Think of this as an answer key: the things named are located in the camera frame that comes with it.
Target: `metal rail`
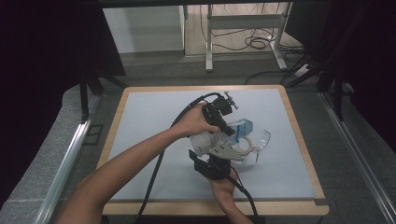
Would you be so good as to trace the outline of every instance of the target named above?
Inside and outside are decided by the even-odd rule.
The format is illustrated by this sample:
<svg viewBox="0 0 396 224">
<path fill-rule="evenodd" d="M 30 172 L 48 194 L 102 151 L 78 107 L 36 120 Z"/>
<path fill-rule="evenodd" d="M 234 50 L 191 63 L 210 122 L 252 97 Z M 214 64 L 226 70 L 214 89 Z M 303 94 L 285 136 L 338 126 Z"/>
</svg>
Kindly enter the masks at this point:
<svg viewBox="0 0 396 224">
<path fill-rule="evenodd" d="M 327 95 L 323 92 L 319 93 L 320 98 L 322 99 L 323 103 L 327 108 L 327 112 L 329 113 L 332 122 L 334 123 L 336 129 L 341 134 L 341 137 L 346 144 L 346 148 L 348 149 L 353 161 L 356 163 L 359 171 L 361 172 L 361 176 L 363 177 L 364 181 L 366 182 L 367 187 L 373 194 L 379 208 L 381 209 L 385 219 L 389 224 L 396 223 L 396 210 L 392 203 L 392 200 L 388 196 L 387 192 L 385 191 L 382 184 L 376 178 L 375 174 L 373 173 L 370 165 L 364 159 L 359 146 L 356 144 L 355 140 L 353 139 L 351 133 L 349 132 L 347 126 L 343 121 L 340 121 L 337 115 L 334 113 L 332 101 L 329 99 Z"/>
<path fill-rule="evenodd" d="M 79 153 L 79 149 L 81 148 L 82 142 L 84 141 L 85 134 L 87 133 L 91 121 L 93 118 L 93 112 L 96 109 L 96 106 L 100 100 L 99 96 L 93 96 L 90 102 L 90 115 L 85 123 L 81 123 L 78 125 L 75 135 L 69 145 L 69 148 L 64 155 L 64 159 L 61 163 L 61 166 L 54 177 L 52 184 L 49 187 L 49 191 L 44 199 L 44 202 L 41 204 L 40 209 L 38 210 L 37 216 L 35 218 L 34 224 L 46 224 L 50 221 L 53 210 L 59 200 L 59 197 L 64 189 L 64 184 L 69 177 L 70 171 L 73 168 L 73 164 L 76 160 L 76 157 Z"/>
</svg>

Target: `table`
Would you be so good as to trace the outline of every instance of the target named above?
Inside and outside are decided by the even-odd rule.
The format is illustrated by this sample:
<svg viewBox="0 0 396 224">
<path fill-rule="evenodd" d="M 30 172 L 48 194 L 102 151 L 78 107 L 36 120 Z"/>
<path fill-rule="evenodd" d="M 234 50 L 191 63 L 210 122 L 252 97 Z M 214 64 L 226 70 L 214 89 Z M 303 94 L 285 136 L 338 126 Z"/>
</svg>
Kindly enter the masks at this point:
<svg viewBox="0 0 396 224">
<path fill-rule="evenodd" d="M 268 38 L 271 40 L 269 41 L 270 46 L 279 69 L 287 71 L 288 67 L 280 53 L 279 43 L 289 16 L 290 6 L 291 2 L 288 2 L 281 14 L 215 16 L 212 15 L 213 5 L 208 5 L 206 16 L 207 34 L 212 34 L 212 30 L 277 28 L 276 36 L 268 36 Z M 212 35 L 207 36 L 205 68 L 206 72 L 213 71 Z"/>
<path fill-rule="evenodd" d="M 134 87 L 127 88 L 120 100 L 120 104 L 109 131 L 101 159 L 98 167 L 104 164 L 110 155 L 110 150 L 115 143 L 117 130 L 120 127 L 120 121 L 125 109 L 130 92 L 159 92 L 159 91 L 252 91 L 252 90 L 277 90 L 281 97 L 281 101 L 287 112 L 292 132 L 298 144 L 304 166 L 309 175 L 309 179 L 313 186 L 315 196 L 313 198 L 303 199 L 260 199 L 255 200 L 255 204 L 259 215 L 262 216 L 325 216 L 329 212 L 326 198 L 324 196 L 318 177 L 304 143 L 303 136 L 298 126 L 297 120 L 292 112 L 289 98 L 283 87 L 278 85 L 257 85 L 257 86 L 184 86 L 184 87 Z M 105 215 L 131 215 L 137 214 L 141 202 L 131 200 L 129 202 L 120 202 L 110 200 L 105 206 Z M 238 201 L 236 205 L 246 215 L 252 215 L 250 204 L 247 201 Z M 162 215 L 162 216 L 221 216 L 223 212 L 213 199 L 204 200 L 158 200 L 149 202 L 145 215 Z"/>
</svg>

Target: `white board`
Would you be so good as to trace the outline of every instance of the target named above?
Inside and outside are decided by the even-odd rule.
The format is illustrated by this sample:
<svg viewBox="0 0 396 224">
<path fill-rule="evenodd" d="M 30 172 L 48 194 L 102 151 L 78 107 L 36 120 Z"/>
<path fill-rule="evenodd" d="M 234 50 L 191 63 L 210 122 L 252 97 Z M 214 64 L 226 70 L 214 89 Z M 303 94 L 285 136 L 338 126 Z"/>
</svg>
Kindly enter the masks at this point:
<svg viewBox="0 0 396 224">
<path fill-rule="evenodd" d="M 170 127 L 177 115 L 201 95 L 210 91 L 146 91 L 131 92 L 120 119 L 109 159 L 138 142 Z M 296 141 L 290 120 L 277 89 L 236 90 L 229 93 L 238 110 L 223 118 L 227 122 L 249 119 L 253 132 L 249 137 L 258 143 L 263 129 L 271 133 L 271 140 L 255 163 L 255 155 L 238 168 L 245 188 L 254 199 L 313 199 L 315 198 L 309 174 Z M 206 179 L 194 171 L 188 149 L 190 139 L 176 141 L 165 150 L 163 163 L 151 200 L 204 200 L 213 199 Z M 112 200 L 141 201 L 157 159 L 146 166 Z M 246 196 L 235 190 L 235 199 Z"/>
</svg>

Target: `wire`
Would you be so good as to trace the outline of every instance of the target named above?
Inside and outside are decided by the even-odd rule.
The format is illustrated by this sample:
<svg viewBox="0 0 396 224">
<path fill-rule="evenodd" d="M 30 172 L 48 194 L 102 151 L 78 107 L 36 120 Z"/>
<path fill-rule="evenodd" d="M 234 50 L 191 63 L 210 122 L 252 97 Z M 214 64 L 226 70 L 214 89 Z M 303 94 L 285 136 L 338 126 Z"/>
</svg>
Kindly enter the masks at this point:
<svg viewBox="0 0 396 224">
<path fill-rule="evenodd" d="M 268 73 L 287 73 L 287 72 L 289 72 L 289 71 L 279 71 L 279 70 L 276 70 L 276 71 L 265 71 L 265 72 L 256 73 L 256 74 L 253 74 L 253 75 L 251 75 L 250 77 L 248 77 L 248 78 L 245 80 L 244 85 L 247 85 L 247 84 L 248 84 L 248 81 L 251 80 L 252 78 L 257 77 L 257 76 L 260 76 L 260 75 L 264 75 L 264 74 L 268 74 Z"/>
<path fill-rule="evenodd" d="M 279 46 L 282 47 L 282 48 L 285 48 L 285 49 L 303 49 L 304 48 L 304 45 L 301 45 L 301 46 L 286 46 L 286 45 L 279 44 Z"/>
<path fill-rule="evenodd" d="M 202 6 L 200 6 L 199 10 L 200 10 L 201 32 L 202 32 L 202 36 L 204 37 L 205 42 L 207 43 L 207 39 L 206 39 L 205 32 L 204 32 L 203 19 L 202 19 Z M 232 48 L 228 48 L 226 46 L 220 45 L 220 44 L 212 44 L 212 46 L 217 46 L 217 47 L 221 47 L 221 48 L 232 50 L 232 51 L 239 51 L 242 49 L 247 49 L 248 47 L 260 50 L 260 49 L 265 49 L 270 44 L 271 40 L 269 40 L 268 38 L 255 36 L 255 34 L 257 34 L 257 31 L 263 31 L 263 32 L 269 34 L 270 36 L 274 35 L 274 29 L 273 29 L 272 33 L 270 33 L 269 31 L 267 31 L 265 29 L 243 29 L 243 30 L 233 31 L 233 32 L 229 32 L 229 33 L 225 33 L 225 34 L 221 34 L 221 35 L 215 35 L 215 34 L 213 34 L 213 31 L 212 31 L 211 34 L 214 37 L 218 37 L 218 36 L 223 36 L 223 35 L 232 35 L 232 34 L 236 34 L 236 33 L 241 33 L 241 32 L 245 32 L 248 30 L 250 30 L 250 36 L 245 38 L 245 46 L 240 49 L 232 49 Z"/>
<path fill-rule="evenodd" d="M 267 9 L 267 6 L 268 6 L 268 3 L 264 3 L 264 4 L 262 5 L 262 14 L 265 13 L 265 9 Z"/>
<path fill-rule="evenodd" d="M 241 182 L 241 184 L 239 184 L 236 180 L 234 180 L 230 175 L 226 174 L 220 167 L 218 167 L 214 162 L 211 163 L 214 165 L 214 167 L 216 167 L 216 169 L 221 172 L 225 178 L 227 178 L 231 183 L 233 183 L 242 193 L 244 193 L 247 196 L 247 199 L 250 203 L 251 209 L 253 210 L 253 214 L 254 217 L 256 219 L 256 224 L 260 224 L 260 219 L 259 219 L 259 214 L 257 213 L 257 209 L 256 209 L 256 205 L 254 204 L 253 198 L 251 197 L 250 193 L 248 192 L 247 189 L 245 189 L 245 187 L 242 185 L 241 179 L 239 178 L 239 174 L 236 172 L 236 170 L 230 166 L 231 168 L 233 168 L 233 170 L 236 173 L 236 176 L 238 177 L 238 180 Z"/>
<path fill-rule="evenodd" d="M 298 70 L 300 70 L 300 68 L 302 68 L 306 63 L 309 63 L 312 61 L 311 58 L 307 59 L 304 61 L 304 58 L 307 56 L 307 54 L 305 54 L 291 69 L 290 71 L 285 74 L 282 79 L 279 82 L 279 85 L 285 86 L 285 82 L 286 80 L 293 74 L 295 74 L 295 72 L 297 72 Z"/>
<path fill-rule="evenodd" d="M 305 48 L 294 48 L 294 47 L 289 47 L 289 46 L 285 47 L 284 45 L 279 45 L 279 48 L 285 52 L 308 53 L 308 51 Z"/>
<path fill-rule="evenodd" d="M 290 63 L 297 63 L 297 62 L 299 62 L 300 60 L 298 60 L 298 61 L 293 61 L 293 60 L 291 60 L 290 58 L 288 58 L 288 55 L 295 55 L 295 54 L 303 54 L 303 53 L 302 53 L 302 52 L 285 53 L 283 56 L 284 56 L 284 58 L 285 58 L 286 61 L 288 61 L 288 62 L 290 62 Z"/>
<path fill-rule="evenodd" d="M 277 4 L 276 13 L 279 10 L 280 3 Z"/>
<path fill-rule="evenodd" d="M 254 6 L 254 8 L 257 8 L 257 9 L 259 9 L 258 8 L 258 6 L 259 6 L 259 4 L 258 3 L 256 3 L 256 5 Z"/>
</svg>

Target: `black curtain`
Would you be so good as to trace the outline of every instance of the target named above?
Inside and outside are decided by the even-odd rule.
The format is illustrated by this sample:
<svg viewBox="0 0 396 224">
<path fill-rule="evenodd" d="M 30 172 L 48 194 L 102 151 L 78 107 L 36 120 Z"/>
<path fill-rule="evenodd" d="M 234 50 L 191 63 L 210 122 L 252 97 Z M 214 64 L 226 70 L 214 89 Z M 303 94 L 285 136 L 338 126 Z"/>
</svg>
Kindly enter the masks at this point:
<svg viewBox="0 0 396 224">
<path fill-rule="evenodd" d="M 345 79 L 352 104 L 396 152 L 395 52 L 396 1 L 374 1 L 346 47 Z"/>
<path fill-rule="evenodd" d="M 81 2 L 1 1 L 0 204 L 41 147 L 63 94 L 93 69 L 124 70 L 103 10 Z"/>
</svg>

